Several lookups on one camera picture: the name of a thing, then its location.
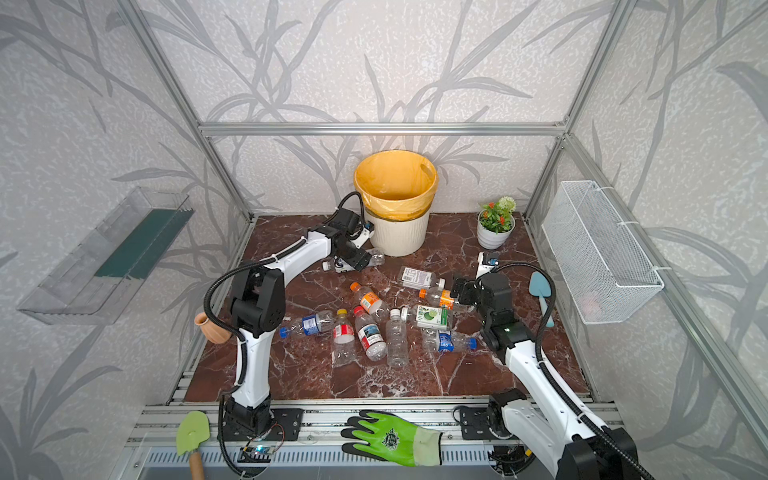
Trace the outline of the orange label bottle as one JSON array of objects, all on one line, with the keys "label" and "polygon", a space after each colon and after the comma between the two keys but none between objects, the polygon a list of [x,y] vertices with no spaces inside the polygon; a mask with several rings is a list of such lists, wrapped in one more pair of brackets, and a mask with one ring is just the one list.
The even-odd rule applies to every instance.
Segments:
[{"label": "orange label bottle", "polygon": [[450,291],[442,287],[421,289],[419,291],[419,298],[432,307],[449,310],[453,310],[455,307],[455,299],[451,297]]},{"label": "orange label bottle", "polygon": [[350,285],[350,290],[356,302],[379,323],[384,322],[389,315],[389,305],[371,288],[358,282]]}]

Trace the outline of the green tea label bottle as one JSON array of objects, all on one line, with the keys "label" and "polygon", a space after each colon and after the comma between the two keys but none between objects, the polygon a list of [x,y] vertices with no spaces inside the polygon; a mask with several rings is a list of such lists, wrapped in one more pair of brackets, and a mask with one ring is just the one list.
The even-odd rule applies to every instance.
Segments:
[{"label": "green tea label bottle", "polygon": [[422,329],[447,331],[453,325],[453,313],[445,308],[426,305],[403,306],[401,317]]}]

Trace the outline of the clear bottle white cap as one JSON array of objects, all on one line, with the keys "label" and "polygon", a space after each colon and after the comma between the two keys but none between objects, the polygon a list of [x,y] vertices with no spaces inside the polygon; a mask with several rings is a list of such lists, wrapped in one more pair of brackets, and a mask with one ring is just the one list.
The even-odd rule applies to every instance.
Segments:
[{"label": "clear bottle white cap", "polygon": [[408,363],[407,325],[400,309],[392,309],[386,324],[387,363],[402,368]]}]

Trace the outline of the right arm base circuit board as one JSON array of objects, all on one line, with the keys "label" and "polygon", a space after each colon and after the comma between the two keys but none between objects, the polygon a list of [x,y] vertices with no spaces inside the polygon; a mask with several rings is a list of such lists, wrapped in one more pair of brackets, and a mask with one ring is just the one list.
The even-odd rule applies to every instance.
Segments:
[{"label": "right arm base circuit board", "polygon": [[488,453],[488,460],[496,473],[509,477],[526,470],[536,457],[530,449],[521,445],[515,448],[495,446]]}]

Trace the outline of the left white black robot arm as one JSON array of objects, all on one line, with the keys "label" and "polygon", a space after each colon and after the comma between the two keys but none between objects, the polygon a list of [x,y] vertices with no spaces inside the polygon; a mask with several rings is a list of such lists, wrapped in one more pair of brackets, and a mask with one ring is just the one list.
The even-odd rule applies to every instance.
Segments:
[{"label": "left white black robot arm", "polygon": [[238,354],[232,388],[220,399],[220,425],[247,437],[262,437],[274,424],[268,380],[270,350],[275,331],[286,313],[286,286],[313,264],[341,259],[356,271],[371,255],[363,245],[375,227],[366,218],[363,202],[357,212],[345,207],[353,191],[334,212],[286,248],[224,273],[203,298],[207,319],[231,333]]}]

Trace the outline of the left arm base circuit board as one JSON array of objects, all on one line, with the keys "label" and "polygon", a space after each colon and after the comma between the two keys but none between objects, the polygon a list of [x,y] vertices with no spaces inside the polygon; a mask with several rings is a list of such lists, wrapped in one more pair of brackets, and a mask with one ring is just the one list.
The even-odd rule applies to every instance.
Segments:
[{"label": "left arm base circuit board", "polygon": [[239,450],[237,462],[243,464],[270,463],[280,445],[246,445]]}]

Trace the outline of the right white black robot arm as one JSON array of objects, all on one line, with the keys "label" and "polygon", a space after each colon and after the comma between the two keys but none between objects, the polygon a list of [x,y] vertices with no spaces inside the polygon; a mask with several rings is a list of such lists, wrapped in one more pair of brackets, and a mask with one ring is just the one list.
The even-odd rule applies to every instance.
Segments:
[{"label": "right white black robot arm", "polygon": [[531,330],[514,313],[504,273],[509,267],[482,259],[475,278],[456,278],[450,292],[460,304],[476,308],[485,343],[525,387],[490,403],[495,435],[517,438],[556,479],[651,478],[626,430],[609,428],[545,355],[543,340],[557,292],[541,302],[538,328]]}]

